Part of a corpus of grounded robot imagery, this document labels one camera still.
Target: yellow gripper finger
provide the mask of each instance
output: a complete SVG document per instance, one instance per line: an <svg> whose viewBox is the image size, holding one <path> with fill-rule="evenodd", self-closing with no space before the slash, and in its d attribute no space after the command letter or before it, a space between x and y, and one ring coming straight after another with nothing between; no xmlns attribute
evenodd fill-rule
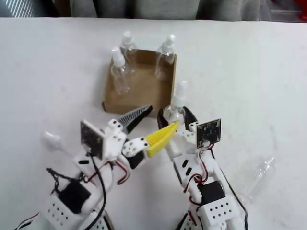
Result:
<svg viewBox="0 0 307 230"><path fill-rule="evenodd" d="M154 157L165 145L168 144L170 139L173 137L179 122L173 122L168 126L156 131L145 137L145 140L149 143L149 148L147 149L147 156Z"/></svg>

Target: gripper jaw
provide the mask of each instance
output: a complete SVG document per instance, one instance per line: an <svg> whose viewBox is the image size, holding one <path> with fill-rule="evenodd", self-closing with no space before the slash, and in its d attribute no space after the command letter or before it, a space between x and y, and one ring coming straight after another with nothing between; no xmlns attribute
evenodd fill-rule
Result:
<svg viewBox="0 0 307 230"><path fill-rule="evenodd" d="M130 133L152 110L151 105L146 105L122 115L118 121L123 125L123 132Z"/></svg>

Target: red object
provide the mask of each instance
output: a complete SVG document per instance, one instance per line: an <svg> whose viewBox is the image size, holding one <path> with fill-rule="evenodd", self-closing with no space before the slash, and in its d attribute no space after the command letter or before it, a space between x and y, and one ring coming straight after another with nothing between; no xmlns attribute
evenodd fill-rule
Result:
<svg viewBox="0 0 307 230"><path fill-rule="evenodd" d="M307 21L307 0L294 0L303 7L301 19Z"/></svg>

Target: gray fabric background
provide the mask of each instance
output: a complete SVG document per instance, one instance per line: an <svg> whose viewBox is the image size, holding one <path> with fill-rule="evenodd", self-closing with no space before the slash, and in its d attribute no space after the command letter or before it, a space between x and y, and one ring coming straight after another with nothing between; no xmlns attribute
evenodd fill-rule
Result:
<svg viewBox="0 0 307 230"><path fill-rule="evenodd" d="M263 0L71 0L73 17L255 21Z"/></svg>

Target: gray chair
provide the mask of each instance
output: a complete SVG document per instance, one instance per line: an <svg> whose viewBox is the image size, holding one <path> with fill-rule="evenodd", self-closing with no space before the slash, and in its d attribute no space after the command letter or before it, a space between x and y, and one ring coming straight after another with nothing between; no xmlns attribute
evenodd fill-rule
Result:
<svg viewBox="0 0 307 230"><path fill-rule="evenodd" d="M0 17L58 17L52 0L0 0Z"/></svg>

